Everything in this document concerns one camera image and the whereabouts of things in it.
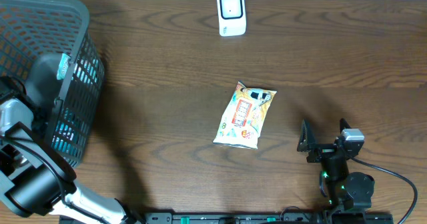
gray plastic basket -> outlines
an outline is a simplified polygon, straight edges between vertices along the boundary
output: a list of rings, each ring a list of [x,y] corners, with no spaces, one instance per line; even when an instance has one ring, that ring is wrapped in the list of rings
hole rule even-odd
[[[71,57],[44,140],[72,167],[85,151],[104,78],[88,25],[89,12],[78,0],[0,0],[0,75],[26,81],[43,57]]]

snack packet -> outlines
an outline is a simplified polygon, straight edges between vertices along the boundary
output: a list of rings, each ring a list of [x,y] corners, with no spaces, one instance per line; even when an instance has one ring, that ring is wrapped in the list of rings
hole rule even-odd
[[[275,94],[276,91],[246,88],[238,82],[213,143],[257,149],[258,137]]]

wooden table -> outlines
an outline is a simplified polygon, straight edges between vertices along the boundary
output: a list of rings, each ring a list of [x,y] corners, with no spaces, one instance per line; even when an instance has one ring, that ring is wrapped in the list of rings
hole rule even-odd
[[[308,118],[319,141],[346,117],[359,154],[418,187],[408,223],[427,221],[427,1],[246,0],[248,28],[218,33],[216,0],[81,0],[107,65],[78,179],[141,211],[316,209],[320,164],[296,152]],[[278,94],[257,151],[212,144],[238,80]],[[402,180],[372,175],[373,211],[398,221],[412,201]],[[0,223],[20,219],[3,205]]]

